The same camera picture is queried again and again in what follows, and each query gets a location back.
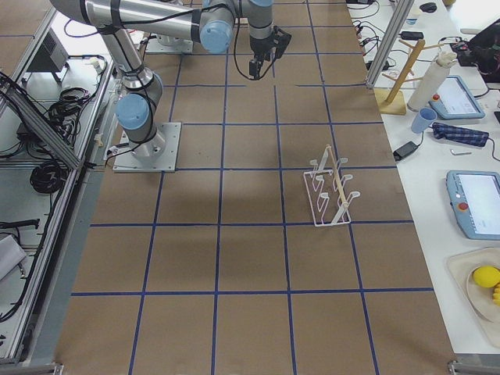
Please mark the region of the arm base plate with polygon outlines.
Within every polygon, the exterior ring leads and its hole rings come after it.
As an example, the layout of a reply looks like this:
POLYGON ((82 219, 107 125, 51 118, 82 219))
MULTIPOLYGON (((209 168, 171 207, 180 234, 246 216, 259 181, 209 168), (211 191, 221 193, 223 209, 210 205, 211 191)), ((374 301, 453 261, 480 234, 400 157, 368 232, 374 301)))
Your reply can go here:
POLYGON ((161 34, 152 34, 148 38, 145 52, 150 55, 186 55, 192 53, 193 45, 194 43, 190 40, 161 34))
POLYGON ((155 123, 156 135, 130 152, 127 146, 114 158, 116 173, 173 173, 176 169, 181 123, 155 123))

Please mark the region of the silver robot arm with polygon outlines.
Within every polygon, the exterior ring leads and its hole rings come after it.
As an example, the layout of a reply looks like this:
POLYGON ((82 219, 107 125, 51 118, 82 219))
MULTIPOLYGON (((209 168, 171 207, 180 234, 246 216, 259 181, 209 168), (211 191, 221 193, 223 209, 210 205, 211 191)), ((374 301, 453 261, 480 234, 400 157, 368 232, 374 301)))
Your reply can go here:
POLYGON ((122 78, 125 90, 115 107, 116 119, 128 140, 129 157, 152 163, 166 153, 168 140, 155 120, 163 95, 157 73, 146 55, 191 53, 196 44, 212 54, 226 52, 237 39, 241 20, 249 25, 249 80, 260 80, 263 63, 279 59, 279 28, 271 1, 204 1, 191 8, 182 1, 54 1, 53 7, 71 21, 95 28, 122 78))

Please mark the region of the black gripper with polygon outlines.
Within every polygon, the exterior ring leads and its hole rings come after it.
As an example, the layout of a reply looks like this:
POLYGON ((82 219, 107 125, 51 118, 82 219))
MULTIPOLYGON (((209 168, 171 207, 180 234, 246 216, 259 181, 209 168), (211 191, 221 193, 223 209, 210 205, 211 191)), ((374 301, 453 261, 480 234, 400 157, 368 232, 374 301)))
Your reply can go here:
POLYGON ((259 80, 263 61, 270 61, 273 49, 273 37, 258 39, 250 37, 250 47, 254 53, 254 59, 248 63, 248 72, 252 80, 259 80))

